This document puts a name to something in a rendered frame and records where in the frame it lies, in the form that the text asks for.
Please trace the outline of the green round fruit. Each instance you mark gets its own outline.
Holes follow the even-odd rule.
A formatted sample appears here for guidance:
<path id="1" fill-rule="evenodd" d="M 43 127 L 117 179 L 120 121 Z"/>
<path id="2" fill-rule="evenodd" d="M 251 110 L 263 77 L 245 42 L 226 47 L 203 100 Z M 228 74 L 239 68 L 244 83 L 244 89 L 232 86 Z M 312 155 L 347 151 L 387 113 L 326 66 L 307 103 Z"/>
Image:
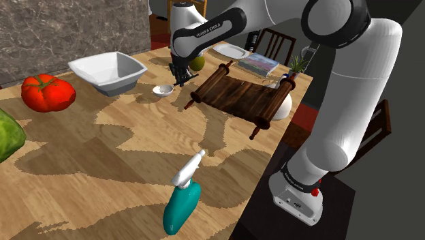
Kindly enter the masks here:
<path id="1" fill-rule="evenodd" d="M 205 64 L 205 59 L 203 56 L 196 57 L 194 60 L 192 60 L 189 64 L 189 67 L 191 70 L 199 72 Z"/>

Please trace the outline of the green cabbage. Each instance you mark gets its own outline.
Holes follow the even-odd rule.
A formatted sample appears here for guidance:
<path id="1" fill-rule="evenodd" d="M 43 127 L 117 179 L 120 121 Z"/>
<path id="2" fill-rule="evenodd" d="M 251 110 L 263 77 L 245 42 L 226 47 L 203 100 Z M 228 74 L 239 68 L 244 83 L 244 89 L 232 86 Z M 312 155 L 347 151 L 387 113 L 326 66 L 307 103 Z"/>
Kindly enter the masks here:
<path id="1" fill-rule="evenodd" d="M 26 134 L 20 124 L 0 108 L 0 163 L 19 150 L 26 141 Z"/>

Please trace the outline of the red tomato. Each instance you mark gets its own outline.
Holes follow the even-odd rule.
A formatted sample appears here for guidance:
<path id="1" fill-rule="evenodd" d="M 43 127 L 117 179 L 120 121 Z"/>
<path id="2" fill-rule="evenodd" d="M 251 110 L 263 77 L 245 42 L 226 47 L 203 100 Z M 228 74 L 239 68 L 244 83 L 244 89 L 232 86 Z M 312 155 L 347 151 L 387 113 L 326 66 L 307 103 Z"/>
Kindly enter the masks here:
<path id="1" fill-rule="evenodd" d="M 49 74 L 36 74 L 25 78 L 21 98 L 30 109 L 48 113 L 68 108 L 76 99 L 76 91 L 67 81 Z"/>

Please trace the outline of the colourful book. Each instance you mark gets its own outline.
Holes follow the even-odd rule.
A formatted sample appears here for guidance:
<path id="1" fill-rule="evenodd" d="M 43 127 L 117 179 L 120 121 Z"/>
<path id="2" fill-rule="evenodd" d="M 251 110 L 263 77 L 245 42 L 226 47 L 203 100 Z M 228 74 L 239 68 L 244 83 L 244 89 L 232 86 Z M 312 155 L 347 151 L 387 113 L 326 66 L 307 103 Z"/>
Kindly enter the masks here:
<path id="1" fill-rule="evenodd" d="M 279 62 L 269 59 L 263 55 L 253 53 L 248 57 L 239 60 L 238 65 L 260 76 L 267 77 L 269 73 L 278 67 Z"/>

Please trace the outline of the white plate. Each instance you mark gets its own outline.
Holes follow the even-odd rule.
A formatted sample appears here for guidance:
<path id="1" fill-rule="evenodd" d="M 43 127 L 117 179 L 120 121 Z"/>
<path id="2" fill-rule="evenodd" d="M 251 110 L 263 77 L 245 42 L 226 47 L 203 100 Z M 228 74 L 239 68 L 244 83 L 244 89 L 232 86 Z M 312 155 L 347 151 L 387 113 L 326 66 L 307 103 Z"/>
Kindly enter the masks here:
<path id="1" fill-rule="evenodd" d="M 241 47 L 235 46 L 233 44 L 228 44 L 228 43 L 218 44 L 214 46 L 212 49 L 225 57 L 229 57 L 229 58 L 237 59 L 237 60 L 244 59 L 250 55 L 249 51 Z"/>

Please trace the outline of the white round vase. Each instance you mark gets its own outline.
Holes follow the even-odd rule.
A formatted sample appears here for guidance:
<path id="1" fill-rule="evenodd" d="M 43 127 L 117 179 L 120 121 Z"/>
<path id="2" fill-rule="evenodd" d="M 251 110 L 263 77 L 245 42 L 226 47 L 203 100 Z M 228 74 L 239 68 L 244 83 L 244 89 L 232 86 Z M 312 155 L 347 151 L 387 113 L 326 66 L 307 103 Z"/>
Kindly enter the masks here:
<path id="1" fill-rule="evenodd" d="M 273 120 L 281 120 L 286 118 L 292 109 L 292 97 L 288 93 L 287 97 L 284 99 L 282 105 L 279 107 L 278 111 L 276 111 Z"/>

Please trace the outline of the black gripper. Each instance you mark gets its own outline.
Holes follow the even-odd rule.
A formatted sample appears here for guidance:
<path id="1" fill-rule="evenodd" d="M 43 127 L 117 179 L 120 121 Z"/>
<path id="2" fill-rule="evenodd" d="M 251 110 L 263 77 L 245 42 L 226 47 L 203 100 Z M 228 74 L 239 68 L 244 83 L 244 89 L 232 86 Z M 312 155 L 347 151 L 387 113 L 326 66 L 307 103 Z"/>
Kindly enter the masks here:
<path id="1" fill-rule="evenodd" d="M 172 62 L 169 64 L 170 71 L 176 79 L 176 84 L 180 84 L 181 87 L 184 84 L 198 76 L 198 74 L 192 74 L 188 68 L 191 63 L 191 59 L 188 57 L 179 57 L 177 55 L 171 54 Z"/>

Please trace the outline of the teal spray bottle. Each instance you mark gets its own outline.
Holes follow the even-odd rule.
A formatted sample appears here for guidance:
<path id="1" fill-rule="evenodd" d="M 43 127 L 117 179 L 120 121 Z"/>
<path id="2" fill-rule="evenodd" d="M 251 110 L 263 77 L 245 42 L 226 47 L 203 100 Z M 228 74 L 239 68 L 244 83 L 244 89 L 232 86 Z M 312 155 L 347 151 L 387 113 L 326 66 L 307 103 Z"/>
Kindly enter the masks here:
<path id="1" fill-rule="evenodd" d="M 192 176 L 204 154 L 203 149 L 197 152 L 171 180 L 175 188 L 163 212 L 163 229 L 168 235 L 175 235 L 197 207 L 202 189 Z"/>

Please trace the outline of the small white round bowl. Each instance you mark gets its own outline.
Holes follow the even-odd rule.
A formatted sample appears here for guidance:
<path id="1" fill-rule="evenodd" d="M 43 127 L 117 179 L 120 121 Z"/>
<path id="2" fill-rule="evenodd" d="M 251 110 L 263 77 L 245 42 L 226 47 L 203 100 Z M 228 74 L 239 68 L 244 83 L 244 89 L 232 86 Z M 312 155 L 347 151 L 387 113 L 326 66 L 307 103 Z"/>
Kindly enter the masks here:
<path id="1" fill-rule="evenodd" d="M 157 85 L 153 87 L 153 94 L 159 98 L 164 98 L 169 96 L 173 90 L 173 85 Z"/>

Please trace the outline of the dark wooden scroll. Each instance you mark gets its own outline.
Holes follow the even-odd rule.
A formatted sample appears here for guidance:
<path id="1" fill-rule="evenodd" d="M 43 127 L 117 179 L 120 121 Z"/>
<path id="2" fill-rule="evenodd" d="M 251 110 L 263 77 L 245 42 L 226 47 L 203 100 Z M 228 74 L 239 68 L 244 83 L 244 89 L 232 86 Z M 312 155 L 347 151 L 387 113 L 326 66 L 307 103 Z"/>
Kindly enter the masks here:
<path id="1" fill-rule="evenodd" d="M 231 63 L 222 63 L 200 87 L 190 93 L 193 103 L 205 103 L 222 112 L 255 124 L 250 135 L 254 139 L 260 130 L 270 128 L 270 122 L 289 92 L 296 87 L 296 74 L 282 78 L 278 88 L 273 89 L 228 76 Z"/>

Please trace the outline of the dark wooden chair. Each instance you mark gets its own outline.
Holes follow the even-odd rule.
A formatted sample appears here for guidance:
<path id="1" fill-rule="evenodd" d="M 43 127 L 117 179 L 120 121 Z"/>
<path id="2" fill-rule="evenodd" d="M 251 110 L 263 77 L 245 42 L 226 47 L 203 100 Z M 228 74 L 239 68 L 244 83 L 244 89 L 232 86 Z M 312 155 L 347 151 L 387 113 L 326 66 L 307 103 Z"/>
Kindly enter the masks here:
<path id="1" fill-rule="evenodd" d="M 275 60 L 280 49 L 281 49 L 281 47 L 282 47 L 282 45 L 283 45 L 283 43 L 284 43 L 284 41 L 285 40 L 290 41 L 289 49 L 287 51 L 285 62 L 283 64 L 285 66 L 288 66 L 289 60 L 292 57 L 292 53 L 293 53 L 294 46 L 295 46 L 295 43 L 296 43 L 296 38 L 285 35 L 283 33 L 279 33 L 277 31 L 269 29 L 269 28 L 262 29 L 262 31 L 259 34 L 259 37 L 256 41 L 256 44 L 253 48 L 254 53 L 257 51 L 257 49 L 258 49 L 258 47 L 259 47 L 259 45 L 260 45 L 260 43 L 261 43 L 261 41 L 262 41 L 262 39 L 263 39 L 263 37 L 266 33 L 271 34 L 271 37 L 270 37 L 270 40 L 269 40 L 269 43 L 267 45 L 267 49 L 266 49 L 266 52 L 265 52 L 265 57 L 268 57 L 269 59 Z"/>
<path id="2" fill-rule="evenodd" d="M 361 157 L 391 133 L 389 105 L 388 101 L 384 99 L 376 105 L 355 157 L 343 170 L 355 164 Z"/>

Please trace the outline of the large white square bowl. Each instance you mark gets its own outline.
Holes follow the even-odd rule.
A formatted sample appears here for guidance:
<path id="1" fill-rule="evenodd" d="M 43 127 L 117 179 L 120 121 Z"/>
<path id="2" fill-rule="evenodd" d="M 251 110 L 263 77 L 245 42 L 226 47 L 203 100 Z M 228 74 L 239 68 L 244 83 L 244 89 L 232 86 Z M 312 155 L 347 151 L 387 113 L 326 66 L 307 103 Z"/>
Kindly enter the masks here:
<path id="1" fill-rule="evenodd" d="M 106 52 L 68 63 L 75 75 L 87 81 L 103 95 L 113 97 L 136 86 L 147 67 L 121 52 Z"/>

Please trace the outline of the wooden table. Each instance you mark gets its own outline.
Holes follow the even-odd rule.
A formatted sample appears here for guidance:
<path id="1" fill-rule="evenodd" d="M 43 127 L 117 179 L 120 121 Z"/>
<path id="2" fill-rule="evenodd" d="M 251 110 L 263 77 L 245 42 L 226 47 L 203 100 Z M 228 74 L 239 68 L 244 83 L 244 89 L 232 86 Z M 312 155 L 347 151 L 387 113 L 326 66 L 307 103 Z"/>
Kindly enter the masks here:
<path id="1" fill-rule="evenodd" d="M 27 108 L 20 87 L 0 90 L 0 109 L 23 127 L 25 145 L 0 163 L 0 240 L 228 240 L 289 119 L 273 121 L 253 139 L 254 125 L 205 104 L 187 107 L 190 93 L 225 57 L 210 50 L 200 76 L 170 96 L 170 52 L 137 56 L 146 73 L 116 97 L 72 73 L 62 75 L 76 101 L 61 112 Z M 163 211 L 172 177 L 205 150 L 193 178 L 197 208 L 169 236 Z"/>

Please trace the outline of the small potted green plant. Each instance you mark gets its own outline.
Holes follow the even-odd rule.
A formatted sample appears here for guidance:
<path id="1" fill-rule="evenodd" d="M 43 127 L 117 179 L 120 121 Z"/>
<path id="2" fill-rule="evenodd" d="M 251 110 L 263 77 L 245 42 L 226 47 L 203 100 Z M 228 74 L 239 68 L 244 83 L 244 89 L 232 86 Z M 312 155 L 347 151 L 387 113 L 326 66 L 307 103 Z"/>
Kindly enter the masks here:
<path id="1" fill-rule="evenodd" d="M 305 71 L 305 68 L 308 63 L 309 61 L 307 61 L 303 57 L 292 55 L 292 61 L 289 63 L 288 77 L 296 78 L 300 73 L 303 73 Z"/>

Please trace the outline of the dark robot stand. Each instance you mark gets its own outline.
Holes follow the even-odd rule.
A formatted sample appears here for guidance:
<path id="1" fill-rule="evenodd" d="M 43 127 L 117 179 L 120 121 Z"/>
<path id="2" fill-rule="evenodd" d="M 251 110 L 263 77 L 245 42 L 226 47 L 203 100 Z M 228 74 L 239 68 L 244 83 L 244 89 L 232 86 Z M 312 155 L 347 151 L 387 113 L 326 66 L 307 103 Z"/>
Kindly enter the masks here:
<path id="1" fill-rule="evenodd" d="M 324 211 L 308 226 L 273 203 L 271 174 L 296 150 L 281 141 L 259 180 L 229 240 L 345 240 L 356 191 L 332 175 L 322 179 Z"/>

